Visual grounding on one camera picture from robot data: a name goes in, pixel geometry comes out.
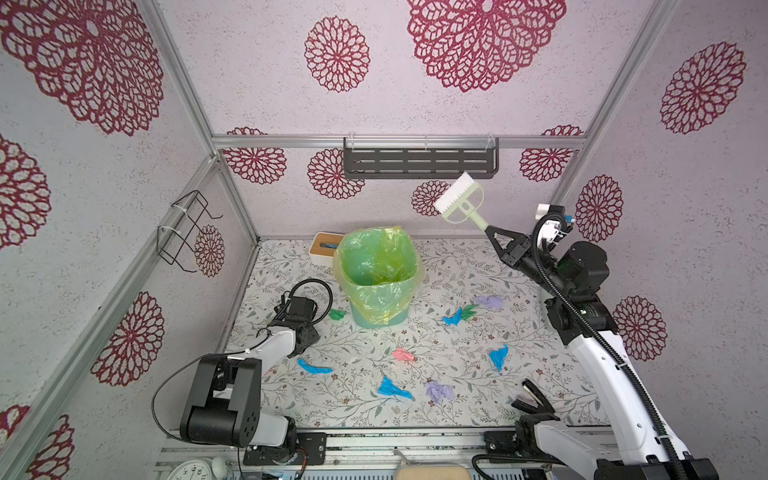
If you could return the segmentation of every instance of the green trash bag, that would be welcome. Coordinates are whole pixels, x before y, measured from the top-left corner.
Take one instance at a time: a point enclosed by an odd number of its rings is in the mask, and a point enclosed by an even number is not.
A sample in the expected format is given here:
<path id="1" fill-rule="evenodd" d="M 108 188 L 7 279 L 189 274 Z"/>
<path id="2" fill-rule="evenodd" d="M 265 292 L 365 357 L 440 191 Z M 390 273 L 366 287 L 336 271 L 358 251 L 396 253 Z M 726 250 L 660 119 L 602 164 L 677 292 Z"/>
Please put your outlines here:
<path id="1" fill-rule="evenodd" d="M 376 328 L 406 318 L 425 272 L 406 231 L 381 227 L 345 235 L 333 254 L 333 275 L 349 296 L 357 323 Z"/>

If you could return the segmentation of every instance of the crumpled paper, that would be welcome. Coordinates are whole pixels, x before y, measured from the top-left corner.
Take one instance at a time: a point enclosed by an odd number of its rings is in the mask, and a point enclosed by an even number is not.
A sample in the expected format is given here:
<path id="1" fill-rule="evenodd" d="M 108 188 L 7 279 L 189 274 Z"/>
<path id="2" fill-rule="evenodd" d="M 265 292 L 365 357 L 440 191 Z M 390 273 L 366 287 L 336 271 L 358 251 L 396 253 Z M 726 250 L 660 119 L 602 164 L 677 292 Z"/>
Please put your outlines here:
<path id="1" fill-rule="evenodd" d="M 458 325 L 459 320 L 462 319 L 462 309 L 458 309 L 453 315 L 444 316 L 442 319 L 449 325 Z"/>
<path id="2" fill-rule="evenodd" d="M 333 371 L 333 369 L 328 369 L 322 366 L 307 365 L 304 359 L 299 359 L 299 366 L 313 375 L 317 375 L 318 373 L 331 373 Z"/>
<path id="3" fill-rule="evenodd" d="M 330 317 L 332 320 L 341 320 L 346 315 L 344 310 L 331 309 Z"/>
<path id="4" fill-rule="evenodd" d="M 392 383 L 392 380 L 388 379 L 386 376 L 384 376 L 382 385 L 379 387 L 379 393 L 382 395 L 397 395 L 413 400 L 413 395 L 411 395 L 411 392 L 396 387 L 395 384 Z"/>
<path id="5" fill-rule="evenodd" d="M 473 301 L 489 310 L 498 310 L 504 306 L 504 299 L 499 295 L 476 296 Z"/>
<path id="6" fill-rule="evenodd" d="M 399 347 L 397 350 L 392 352 L 392 356 L 395 357 L 395 360 L 399 360 L 401 362 L 412 362 L 413 359 L 416 358 L 412 353 L 402 347 Z"/>
<path id="7" fill-rule="evenodd" d="M 469 320 L 473 316 L 476 315 L 475 309 L 477 308 L 477 305 L 467 305 L 464 308 L 462 308 L 462 320 Z"/>
<path id="8" fill-rule="evenodd" d="M 427 382 L 425 385 L 427 387 L 427 393 L 432 397 L 434 403 L 439 404 L 443 399 L 453 400 L 456 398 L 453 395 L 453 389 L 448 385 L 442 385 L 434 380 Z"/>
<path id="9" fill-rule="evenodd" d="M 501 372 L 501 370 L 504 368 L 504 359 L 507 358 L 507 353 L 509 353 L 509 347 L 504 345 L 502 348 L 498 350 L 492 350 L 488 354 L 499 372 Z"/>

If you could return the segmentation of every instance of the white bristles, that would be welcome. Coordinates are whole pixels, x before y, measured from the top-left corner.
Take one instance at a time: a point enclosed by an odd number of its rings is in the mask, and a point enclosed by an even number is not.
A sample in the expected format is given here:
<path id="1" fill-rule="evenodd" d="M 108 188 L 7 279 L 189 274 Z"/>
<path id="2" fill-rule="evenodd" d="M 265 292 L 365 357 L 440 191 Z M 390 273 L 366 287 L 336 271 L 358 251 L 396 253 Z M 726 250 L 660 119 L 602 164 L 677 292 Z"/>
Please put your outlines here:
<path id="1" fill-rule="evenodd" d="M 464 172 L 461 177 L 457 178 L 453 185 L 445 191 L 440 198 L 435 201 L 435 208 L 441 214 L 444 214 L 447 209 L 453 205 L 469 188 L 475 183 L 475 180 L 469 176 L 467 172 Z"/>

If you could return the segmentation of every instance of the floor mat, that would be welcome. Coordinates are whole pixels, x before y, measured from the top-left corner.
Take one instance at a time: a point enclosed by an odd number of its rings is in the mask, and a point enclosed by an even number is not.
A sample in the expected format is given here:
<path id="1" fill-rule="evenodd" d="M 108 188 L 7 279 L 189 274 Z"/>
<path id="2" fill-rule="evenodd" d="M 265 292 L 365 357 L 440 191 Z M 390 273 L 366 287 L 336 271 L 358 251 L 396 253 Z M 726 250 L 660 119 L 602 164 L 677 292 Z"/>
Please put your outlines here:
<path id="1" fill-rule="evenodd" d="M 318 323 L 317 344 L 265 373 L 264 411 L 291 416 L 299 427 L 511 425 L 520 412 L 509 404 L 525 393 L 520 383 L 529 378 L 566 422 L 607 423 L 584 371 L 541 321 L 539 288 L 502 264 L 487 240 L 415 240 L 426 266 L 424 285 L 409 318 L 384 329 L 355 324 L 331 270 L 311 264 L 310 243 L 260 244 L 230 336 L 228 351 L 252 346 L 280 294 L 300 280 L 320 278 L 333 288 L 333 309 L 339 311 L 334 317 L 341 318 Z M 325 289 L 307 286 L 301 292 L 322 311 Z M 458 319 L 458 309 L 463 319 L 447 323 L 444 317 Z M 489 353 L 504 346 L 508 353 L 499 371 Z M 413 354 L 413 361 L 396 359 L 403 358 L 393 355 L 400 348 Z M 333 372 L 311 375 L 299 358 Z M 379 393 L 385 377 L 413 399 Z"/>

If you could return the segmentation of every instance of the beige cushion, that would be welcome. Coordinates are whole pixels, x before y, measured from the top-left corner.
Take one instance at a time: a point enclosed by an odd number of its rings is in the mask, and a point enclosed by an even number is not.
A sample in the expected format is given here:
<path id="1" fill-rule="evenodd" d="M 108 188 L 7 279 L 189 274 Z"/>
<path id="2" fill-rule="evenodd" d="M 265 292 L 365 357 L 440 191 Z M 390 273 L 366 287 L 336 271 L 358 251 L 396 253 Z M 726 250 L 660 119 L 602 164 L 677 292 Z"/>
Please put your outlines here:
<path id="1" fill-rule="evenodd" d="M 395 480 L 472 480 L 469 471 L 459 465 L 402 467 Z"/>

